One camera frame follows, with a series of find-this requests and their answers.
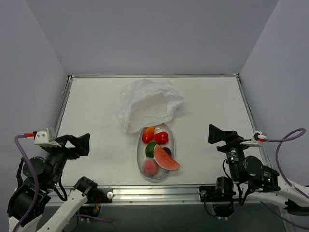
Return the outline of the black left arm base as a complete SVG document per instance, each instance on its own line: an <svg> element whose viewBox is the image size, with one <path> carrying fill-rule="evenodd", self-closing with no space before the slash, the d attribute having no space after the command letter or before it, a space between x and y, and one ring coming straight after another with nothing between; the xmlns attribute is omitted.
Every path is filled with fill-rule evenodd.
<svg viewBox="0 0 309 232"><path fill-rule="evenodd" d="M99 219L102 204L112 203L114 197L112 188L96 188L88 193L88 201L77 211L77 217L88 221L113 223L111 219Z"/></svg>

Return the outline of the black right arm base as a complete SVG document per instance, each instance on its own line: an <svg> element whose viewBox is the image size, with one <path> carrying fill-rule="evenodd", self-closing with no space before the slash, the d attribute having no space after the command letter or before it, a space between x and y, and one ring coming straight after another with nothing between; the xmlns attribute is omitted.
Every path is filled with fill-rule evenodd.
<svg viewBox="0 0 309 232"><path fill-rule="evenodd" d="M243 190L230 178L218 177L215 185L199 187L199 197L209 216L227 221L240 208Z"/></svg>

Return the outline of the red orange fake mango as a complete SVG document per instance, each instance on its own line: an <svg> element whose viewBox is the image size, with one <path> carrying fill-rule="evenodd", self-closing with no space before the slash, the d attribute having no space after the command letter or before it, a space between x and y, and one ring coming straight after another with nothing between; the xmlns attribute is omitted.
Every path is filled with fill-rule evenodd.
<svg viewBox="0 0 309 232"><path fill-rule="evenodd" d="M142 141L147 144L154 138L154 135L155 127L146 127L142 135Z"/></svg>

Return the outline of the red fake fruit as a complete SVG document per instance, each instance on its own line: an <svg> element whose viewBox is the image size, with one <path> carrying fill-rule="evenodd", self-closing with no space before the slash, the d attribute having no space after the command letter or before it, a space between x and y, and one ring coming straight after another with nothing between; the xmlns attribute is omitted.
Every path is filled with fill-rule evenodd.
<svg viewBox="0 0 309 232"><path fill-rule="evenodd" d="M154 135L154 141L160 144L166 144L169 141L169 135L167 132L160 132Z"/></svg>

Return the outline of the white plastic bag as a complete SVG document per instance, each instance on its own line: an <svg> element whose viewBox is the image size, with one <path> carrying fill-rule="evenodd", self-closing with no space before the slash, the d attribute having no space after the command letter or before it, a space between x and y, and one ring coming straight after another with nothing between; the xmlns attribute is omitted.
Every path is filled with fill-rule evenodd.
<svg viewBox="0 0 309 232"><path fill-rule="evenodd" d="M124 131L134 134L144 127L173 120L184 97L167 79L141 79L124 86L119 93L116 116Z"/></svg>

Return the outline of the pink fake fruit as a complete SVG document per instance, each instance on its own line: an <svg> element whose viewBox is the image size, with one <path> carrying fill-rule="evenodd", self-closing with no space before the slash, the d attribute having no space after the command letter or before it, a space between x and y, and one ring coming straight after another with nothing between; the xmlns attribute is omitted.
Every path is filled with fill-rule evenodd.
<svg viewBox="0 0 309 232"><path fill-rule="evenodd" d="M146 160L142 167L147 176L154 176L158 172L158 165L153 159Z"/></svg>

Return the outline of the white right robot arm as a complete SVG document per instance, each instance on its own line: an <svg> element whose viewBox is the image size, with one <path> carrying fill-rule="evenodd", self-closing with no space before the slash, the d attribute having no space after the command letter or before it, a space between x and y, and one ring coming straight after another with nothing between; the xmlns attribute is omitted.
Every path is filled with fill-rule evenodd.
<svg viewBox="0 0 309 232"><path fill-rule="evenodd" d="M214 190L207 193L204 199L213 201L238 200L244 205L246 200L254 199L281 206L289 214L308 216L309 188L289 180L282 172L268 167L255 156L246 156L244 151L250 147L262 148L264 143L277 143L280 147L284 142L297 139L306 133L299 128L282 139L268 139L267 135L255 131L251 139L244 139L234 130L225 131L209 124L208 142L218 146L218 152L226 154L225 164L230 173L226 177L218 177Z"/></svg>

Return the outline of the dark purple fake plum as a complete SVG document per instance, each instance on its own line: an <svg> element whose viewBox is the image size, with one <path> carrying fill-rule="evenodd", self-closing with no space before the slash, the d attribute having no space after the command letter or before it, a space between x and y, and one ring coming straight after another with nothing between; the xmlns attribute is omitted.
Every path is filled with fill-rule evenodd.
<svg viewBox="0 0 309 232"><path fill-rule="evenodd" d="M169 155L172 156L172 152L168 147L164 147L163 150Z"/></svg>

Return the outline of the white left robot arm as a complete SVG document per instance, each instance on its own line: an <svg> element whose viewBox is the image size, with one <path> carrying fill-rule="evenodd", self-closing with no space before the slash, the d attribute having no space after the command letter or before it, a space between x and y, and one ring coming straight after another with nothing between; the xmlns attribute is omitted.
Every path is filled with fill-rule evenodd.
<svg viewBox="0 0 309 232"><path fill-rule="evenodd" d="M19 140L33 138L34 144L47 152L47 157L29 158ZM17 135L14 142L22 159L17 170L17 189L8 203L9 230L36 232L45 207L55 192L63 204L39 229L41 232L61 232L70 219L85 203L97 203L102 198L97 183L81 177L67 194L61 183L68 160L87 156L90 151L90 134L80 137L64 135L56 138L48 131Z"/></svg>

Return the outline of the fake watermelon slice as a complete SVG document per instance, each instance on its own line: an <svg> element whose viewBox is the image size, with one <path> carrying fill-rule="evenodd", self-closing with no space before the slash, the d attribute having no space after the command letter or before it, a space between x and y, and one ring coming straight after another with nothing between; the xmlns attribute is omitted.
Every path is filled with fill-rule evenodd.
<svg viewBox="0 0 309 232"><path fill-rule="evenodd" d="M180 168L180 164L175 161L160 145L156 145L154 147L153 157L156 163L165 170L175 171Z"/></svg>

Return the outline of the green fake lime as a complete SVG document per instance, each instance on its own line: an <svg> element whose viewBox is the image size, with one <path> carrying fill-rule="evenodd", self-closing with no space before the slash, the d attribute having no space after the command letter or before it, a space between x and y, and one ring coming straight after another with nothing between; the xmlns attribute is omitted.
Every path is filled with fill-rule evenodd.
<svg viewBox="0 0 309 232"><path fill-rule="evenodd" d="M149 157L149 158L153 158L153 152L154 152L154 148L155 146L157 145L157 142L155 141L152 141L150 142L147 146L146 146L146 149L145 149L145 155L146 157Z"/></svg>

